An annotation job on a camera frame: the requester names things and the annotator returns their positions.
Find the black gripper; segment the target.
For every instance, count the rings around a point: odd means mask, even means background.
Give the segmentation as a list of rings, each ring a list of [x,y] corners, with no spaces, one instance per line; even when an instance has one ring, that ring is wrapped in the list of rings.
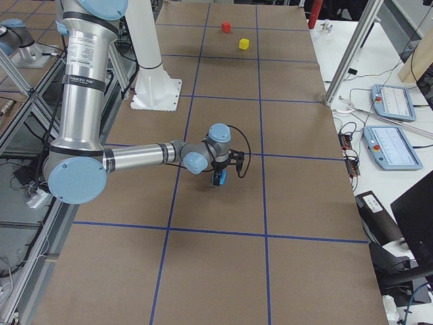
[[[219,185],[219,173],[221,173],[221,185],[225,184],[227,177],[227,170],[224,170],[229,165],[236,165],[237,154],[226,154],[224,156],[218,156],[214,163],[214,173],[212,175],[212,184],[214,186]]]

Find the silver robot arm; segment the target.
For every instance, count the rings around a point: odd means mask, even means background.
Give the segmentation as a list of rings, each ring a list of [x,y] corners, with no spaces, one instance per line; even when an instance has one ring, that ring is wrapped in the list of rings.
[[[1,50],[17,68],[43,68],[51,55],[16,18],[1,21]]]
[[[138,65],[132,108],[177,107],[182,82],[164,70],[151,3],[61,1],[58,5],[69,37],[60,132],[43,166],[51,194],[68,204],[84,204],[101,194],[111,172],[170,163],[181,163],[193,174],[211,169],[213,182],[219,185],[224,169],[242,160],[230,148],[231,130],[225,124],[212,125],[198,144],[177,140],[109,149],[100,143],[108,56],[121,18],[127,21]]]

